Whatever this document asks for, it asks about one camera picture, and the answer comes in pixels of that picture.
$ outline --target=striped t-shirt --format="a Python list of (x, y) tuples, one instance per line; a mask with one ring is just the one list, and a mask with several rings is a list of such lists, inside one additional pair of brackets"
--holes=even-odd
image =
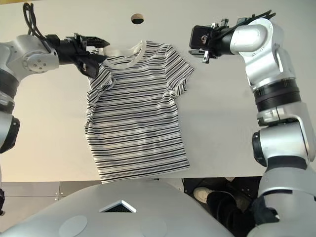
[(85, 133), (102, 183), (190, 167), (175, 99), (194, 69), (169, 44), (140, 44), (88, 79)]

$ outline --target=black fabric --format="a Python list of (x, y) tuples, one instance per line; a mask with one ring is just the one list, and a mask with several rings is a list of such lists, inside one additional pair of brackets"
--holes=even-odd
[(214, 218), (225, 226), (235, 237), (246, 237), (255, 227), (250, 210), (242, 212), (229, 193), (214, 191), (207, 196), (207, 205)]
[(278, 222), (274, 209), (267, 208), (264, 196), (261, 195), (252, 204), (252, 211), (254, 213), (254, 220), (257, 225), (264, 223)]
[(4, 200), (5, 200), (4, 191), (0, 189), (0, 216), (3, 214), (2, 208), (3, 208)]

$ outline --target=white table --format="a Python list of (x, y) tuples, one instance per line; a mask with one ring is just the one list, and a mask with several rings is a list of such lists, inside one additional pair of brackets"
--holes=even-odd
[[(209, 65), (188, 53), (191, 29), (270, 8), (285, 32), (302, 98), (315, 124), (315, 1), (266, 0), (46, 0), (35, 1), (38, 27), (61, 39), (74, 32), (128, 48), (142, 39), (170, 43), (195, 67), (189, 91), (178, 99), (181, 131), (191, 163), (188, 171), (161, 177), (261, 175), (252, 157), (251, 136), (258, 130), (256, 106), (244, 63), (223, 56)], [(144, 23), (130, 16), (141, 13)], [(0, 41), (27, 32), (22, 4), (0, 6)], [(3, 182), (96, 180), (98, 173), (84, 137), (86, 77), (73, 65), (30, 76), (18, 88), (14, 116), (21, 121), (16, 146), (1, 156)]]

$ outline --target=black cable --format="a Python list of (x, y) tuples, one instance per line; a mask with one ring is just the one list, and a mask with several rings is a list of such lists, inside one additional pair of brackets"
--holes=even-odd
[(224, 36), (228, 35), (229, 33), (233, 32), (237, 27), (239, 26), (244, 26), (244, 25), (248, 25), (250, 22), (256, 20), (256, 19), (259, 19), (259, 18), (266, 18), (268, 20), (270, 20), (272, 17), (274, 17), (276, 15), (276, 13), (272, 13), (272, 10), (269, 10), (269, 11), (266, 11), (258, 16), (255, 16), (254, 14), (246, 21), (243, 21), (243, 22), (240, 22), (239, 24), (231, 27), (228, 31), (225, 31), (224, 33), (222, 33), (221, 35), (219, 35), (218, 37), (212, 39), (212, 41), (214, 40), (220, 40), (222, 39)]
[(41, 34), (36, 26), (36, 17), (34, 14), (33, 3), (31, 5), (29, 5), (27, 2), (23, 4), (23, 15), (24, 20), (29, 28), (28, 35), (35, 36), (41, 40), (45, 39), (45, 37)]

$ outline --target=white sneaker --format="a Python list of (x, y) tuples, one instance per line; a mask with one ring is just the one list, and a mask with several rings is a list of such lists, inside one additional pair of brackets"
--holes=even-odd
[(207, 196), (213, 192), (213, 190), (210, 190), (206, 187), (198, 187), (193, 190), (193, 196), (195, 197), (196, 200), (206, 203)]

